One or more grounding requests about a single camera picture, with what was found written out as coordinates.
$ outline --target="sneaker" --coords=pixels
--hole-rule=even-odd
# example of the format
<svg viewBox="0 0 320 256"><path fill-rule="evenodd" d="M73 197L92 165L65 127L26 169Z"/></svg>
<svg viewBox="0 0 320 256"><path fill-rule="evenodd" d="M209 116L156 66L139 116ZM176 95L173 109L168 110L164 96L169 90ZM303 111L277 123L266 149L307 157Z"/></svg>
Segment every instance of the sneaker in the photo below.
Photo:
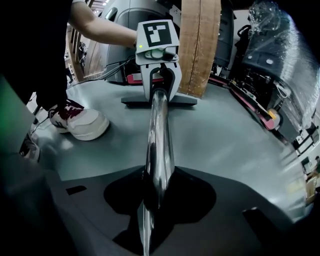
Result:
<svg viewBox="0 0 320 256"><path fill-rule="evenodd" d="M24 138L24 141L20 149L20 155L22 155L26 159L30 159L37 162L39 161L40 148L31 139L31 136L29 133Z"/></svg>
<svg viewBox="0 0 320 256"><path fill-rule="evenodd" d="M84 109L79 103L67 99L64 106L55 105L48 111L51 123L59 133L71 133L81 141L91 141L101 136L109 120L99 111Z"/></svg>

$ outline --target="plastic wrap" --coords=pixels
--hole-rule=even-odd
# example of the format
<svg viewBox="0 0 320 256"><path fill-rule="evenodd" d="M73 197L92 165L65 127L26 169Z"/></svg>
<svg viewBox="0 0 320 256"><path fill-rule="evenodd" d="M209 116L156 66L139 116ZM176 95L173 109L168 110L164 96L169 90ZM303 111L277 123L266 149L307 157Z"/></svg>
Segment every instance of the plastic wrap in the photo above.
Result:
<svg viewBox="0 0 320 256"><path fill-rule="evenodd" d="M281 109L296 130L311 125L320 95L320 65L293 19L272 1L256 1L249 10L250 42L243 64L279 84Z"/></svg>

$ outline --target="metal rod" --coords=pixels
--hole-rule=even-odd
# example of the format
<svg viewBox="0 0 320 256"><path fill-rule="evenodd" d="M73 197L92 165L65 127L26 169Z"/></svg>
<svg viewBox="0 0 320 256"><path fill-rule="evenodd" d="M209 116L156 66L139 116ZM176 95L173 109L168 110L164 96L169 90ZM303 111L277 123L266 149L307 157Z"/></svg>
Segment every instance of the metal rod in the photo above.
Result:
<svg viewBox="0 0 320 256"><path fill-rule="evenodd" d="M169 179L175 170L173 147L169 132L168 99L162 90L156 90L152 98L149 140L146 156L146 172L156 191L157 207L161 207ZM143 255L149 256L150 237L154 229L154 212L143 209Z"/></svg>

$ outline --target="gray platform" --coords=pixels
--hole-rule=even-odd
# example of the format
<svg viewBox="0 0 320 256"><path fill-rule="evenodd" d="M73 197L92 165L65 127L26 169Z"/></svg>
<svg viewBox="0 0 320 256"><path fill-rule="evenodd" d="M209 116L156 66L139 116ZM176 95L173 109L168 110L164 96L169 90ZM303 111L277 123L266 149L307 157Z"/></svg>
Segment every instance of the gray platform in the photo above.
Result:
<svg viewBox="0 0 320 256"><path fill-rule="evenodd" d="M150 108L121 103L122 97L142 94L142 86L101 80L76 85L67 93L86 108L103 112L111 125L102 137L79 141L57 133L45 121L35 132L41 165L58 171L66 181L145 164ZM227 89L209 84L196 106L171 108L169 126L175 165L243 182L291 219L304 215L303 169L293 148L256 122Z"/></svg>

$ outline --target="person's arm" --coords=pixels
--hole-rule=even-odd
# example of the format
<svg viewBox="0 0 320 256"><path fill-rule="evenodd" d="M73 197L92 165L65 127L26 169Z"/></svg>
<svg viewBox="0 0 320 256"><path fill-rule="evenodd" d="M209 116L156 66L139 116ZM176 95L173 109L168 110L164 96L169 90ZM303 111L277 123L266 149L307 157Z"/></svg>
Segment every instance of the person's arm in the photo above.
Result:
<svg viewBox="0 0 320 256"><path fill-rule="evenodd" d="M71 5L69 23L86 38L103 44L134 48L137 32L99 18L84 2Z"/></svg>

